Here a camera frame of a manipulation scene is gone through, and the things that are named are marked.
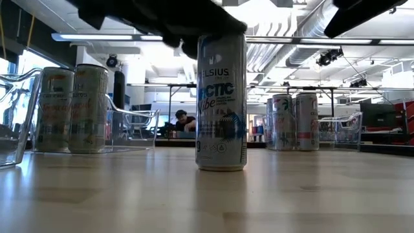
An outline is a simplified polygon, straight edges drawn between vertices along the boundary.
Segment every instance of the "table surface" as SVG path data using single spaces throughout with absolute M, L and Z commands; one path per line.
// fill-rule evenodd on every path
M 26 155 L 0 170 L 0 232 L 412 232 L 414 160 L 248 150 L 202 172 L 191 148 Z

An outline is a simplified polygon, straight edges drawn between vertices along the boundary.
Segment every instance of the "ceiling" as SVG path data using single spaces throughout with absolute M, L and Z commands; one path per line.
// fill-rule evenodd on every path
M 62 33 L 94 33 L 94 34 L 137 34 L 129 26 L 105 19 L 101 30 L 95 30 L 78 18 L 77 10 L 65 0 L 13 0 L 27 12 L 34 14 L 39 20 Z M 294 36 L 298 23 L 304 20 L 321 0 L 297 0 L 306 5 L 296 5 L 295 10 L 278 8 L 270 0 L 249 0 L 239 6 L 226 6 L 225 9 L 236 18 L 248 24 L 248 34 L 256 36 Z M 359 27 L 346 32 L 343 37 L 350 38 L 414 38 L 414 24 L 407 23 L 414 18 L 414 0 L 397 8 L 394 14 L 388 12 L 378 16 Z M 88 51 L 98 60 L 104 60 L 108 54 L 102 50 L 112 48 L 139 48 L 140 56 L 147 63 L 147 78 L 150 82 L 182 83 L 179 74 L 187 65 L 196 69 L 196 62 L 180 56 L 179 51 L 157 42 L 94 42 L 86 44 Z M 342 48 L 346 59 L 340 58 L 320 71 L 315 67 L 316 58 L 326 49 L 320 49 L 313 57 L 301 64 L 299 69 L 275 69 L 271 61 L 278 58 L 282 46 L 263 48 L 249 45 L 248 50 L 248 82 L 263 85 L 281 85 L 288 81 L 290 85 L 343 85 L 358 77 L 358 72 L 366 72 L 368 82 L 372 86 L 381 85 L 382 74 L 398 59 L 414 60 L 414 48 L 411 47 L 357 47 Z M 121 60 L 128 60 L 135 54 L 119 54 Z

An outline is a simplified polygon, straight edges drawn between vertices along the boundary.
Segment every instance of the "celsius can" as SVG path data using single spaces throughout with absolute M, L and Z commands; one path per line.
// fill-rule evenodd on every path
M 297 95 L 296 122 L 298 150 L 318 150 L 318 98 L 315 93 L 301 93 Z
M 275 94 L 273 97 L 274 149 L 293 150 L 295 145 L 295 119 L 292 112 L 292 96 Z
M 273 148 L 273 99 L 267 99 L 266 103 L 266 143 L 268 148 Z
M 245 36 L 201 37 L 197 61 L 195 162 L 201 170 L 242 170 L 247 160 Z
M 73 81 L 74 73 L 68 69 L 43 69 L 34 143 L 37 151 L 53 152 L 67 149 Z
M 89 64 L 76 67 L 71 104 L 72 153 L 98 153 L 105 147 L 108 70 Z

